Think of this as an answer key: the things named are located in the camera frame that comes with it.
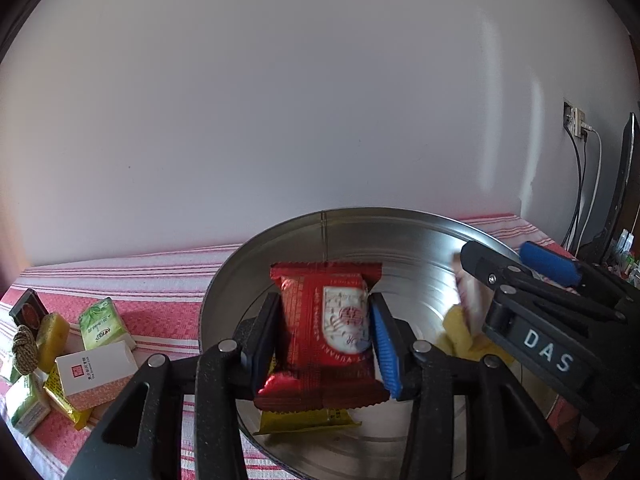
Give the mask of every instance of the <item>red snack package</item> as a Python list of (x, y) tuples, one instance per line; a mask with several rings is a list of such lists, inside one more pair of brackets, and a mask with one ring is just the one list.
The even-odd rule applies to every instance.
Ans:
[(254, 399), (269, 412), (360, 408), (383, 402), (369, 335), (367, 294), (382, 264), (274, 264), (283, 327), (276, 369)]

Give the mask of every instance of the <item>black cable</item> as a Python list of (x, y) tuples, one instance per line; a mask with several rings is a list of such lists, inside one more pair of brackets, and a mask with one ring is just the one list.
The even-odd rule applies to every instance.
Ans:
[[(582, 180), (581, 180), (581, 188), (584, 189), (584, 177), (587, 175), (587, 132), (586, 130), (583, 132), (584, 134), (584, 143), (582, 144), (582, 150), (584, 153), (584, 156), (582, 158)], [(569, 247), (569, 252), (571, 254), (575, 254), (576, 251), (578, 250), (578, 237), (576, 236), (578, 234), (578, 227), (580, 223), (580, 209), (579, 209), (579, 205), (578, 205), (578, 216), (575, 217), (575, 235), (574, 235), (574, 239), (571, 241), (571, 246)]]
[(582, 165), (580, 163), (580, 153), (578, 152), (578, 146), (576, 145), (575, 140), (574, 140), (574, 136), (572, 136), (571, 132), (569, 131), (569, 128), (566, 127), (566, 124), (564, 124), (563, 126), (564, 126), (564, 130), (566, 131), (567, 135), (571, 139), (572, 145), (574, 146), (575, 161), (576, 161), (576, 163), (578, 165), (578, 198), (575, 201), (574, 215), (571, 218), (571, 223), (569, 224), (569, 228), (567, 229), (567, 232), (564, 235), (564, 238), (562, 239), (562, 243), (560, 244), (562, 246), (564, 246), (566, 241), (569, 239), (569, 236), (571, 234), (571, 229), (573, 229), (573, 227), (574, 227), (574, 222), (576, 221), (576, 219), (578, 217), (578, 213), (580, 212), (580, 197), (582, 196)]

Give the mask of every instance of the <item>white box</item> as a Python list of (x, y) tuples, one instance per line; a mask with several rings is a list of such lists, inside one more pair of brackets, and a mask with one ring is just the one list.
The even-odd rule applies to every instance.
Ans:
[(56, 358), (66, 399), (79, 412), (115, 399), (138, 371), (124, 341)]

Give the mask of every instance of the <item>pink striped tablecloth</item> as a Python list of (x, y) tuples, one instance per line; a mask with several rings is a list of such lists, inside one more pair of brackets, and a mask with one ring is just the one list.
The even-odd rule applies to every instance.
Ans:
[[(498, 238), (514, 250), (530, 240), (566, 252), (532, 224), (505, 214), (463, 219)], [(171, 359), (198, 354), (198, 314), (210, 280), (238, 245), (109, 258), (26, 269), (0, 302), (0, 359), (6, 358), (15, 326), (9, 310), (28, 287), (34, 288), (50, 312), (71, 323), (67, 350), (82, 349), (78, 315), (96, 300), (110, 296), (138, 347), (136, 361), (162, 352)], [(0, 380), (0, 413), (7, 420)], [(194, 478), (193, 396), (184, 401), (182, 422), (182, 478)], [(89, 426), (73, 429), (70, 421), (51, 412), (29, 438), (13, 432), (25, 455), (45, 480), (59, 480), (71, 464), (103, 410), (96, 409)], [(250, 479), (289, 479), (292, 475), (268, 460), (242, 437)]]

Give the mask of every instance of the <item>green package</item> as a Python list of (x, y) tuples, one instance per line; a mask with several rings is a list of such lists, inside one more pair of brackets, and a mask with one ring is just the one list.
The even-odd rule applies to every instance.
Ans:
[(130, 350), (136, 347), (111, 298), (92, 304), (80, 314), (78, 324), (85, 350), (118, 341), (124, 341)]
[(20, 377), (4, 396), (11, 425), (28, 436), (51, 411), (41, 384), (33, 374)]
[(9, 384), (15, 384), (20, 378), (20, 372), (15, 369), (14, 366), (14, 355), (8, 354), (6, 359), (2, 362), (2, 367), (0, 368), (0, 377), (2, 377)]

